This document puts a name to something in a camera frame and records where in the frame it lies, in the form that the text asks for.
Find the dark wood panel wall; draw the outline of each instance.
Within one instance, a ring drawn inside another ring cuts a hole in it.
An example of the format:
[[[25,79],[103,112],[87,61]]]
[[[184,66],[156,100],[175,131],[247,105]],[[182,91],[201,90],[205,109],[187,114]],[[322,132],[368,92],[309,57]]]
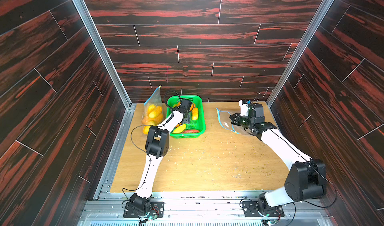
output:
[[[76,225],[125,108],[71,0],[0,8],[0,225]]]
[[[384,225],[383,0],[335,0],[271,110],[282,133],[325,161],[341,225]],[[334,199],[328,187],[324,205]]]
[[[321,0],[85,0],[133,102],[265,101]]]

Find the wooden table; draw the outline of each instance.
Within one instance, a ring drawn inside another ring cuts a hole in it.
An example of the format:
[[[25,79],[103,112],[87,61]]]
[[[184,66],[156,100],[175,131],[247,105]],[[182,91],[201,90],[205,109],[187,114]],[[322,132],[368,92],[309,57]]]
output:
[[[276,125],[265,102],[266,122]],[[240,112],[238,102],[203,103],[207,129],[198,138],[170,137],[169,151],[157,171],[153,191],[274,190],[284,185],[288,168],[270,147],[256,137],[238,135],[220,126],[216,108]],[[146,154],[131,143],[131,130],[141,125],[143,104],[138,104],[118,169],[111,187],[138,187]],[[132,134],[144,149],[147,136],[142,127]]]

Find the yellow fruit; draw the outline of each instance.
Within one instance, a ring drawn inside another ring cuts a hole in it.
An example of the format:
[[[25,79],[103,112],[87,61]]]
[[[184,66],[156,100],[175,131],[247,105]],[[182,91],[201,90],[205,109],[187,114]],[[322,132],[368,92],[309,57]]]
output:
[[[175,130],[173,130],[172,133],[181,133],[185,130],[186,127],[187,127],[187,125],[185,123],[183,123],[179,127],[175,128]]]
[[[149,113],[149,117],[156,118],[162,111],[163,108],[161,106],[156,106],[156,108],[151,113]]]
[[[156,105],[154,105],[154,104],[150,104],[150,105],[148,106],[146,115],[148,116],[149,113],[151,113],[155,108],[156,108]]]
[[[147,124],[156,126],[156,123],[153,122],[153,121],[149,121]],[[144,133],[144,134],[148,134],[149,128],[150,128],[150,126],[144,126],[144,128],[143,128],[143,133]]]
[[[192,120],[197,120],[199,118],[199,110],[197,108],[192,109]]]

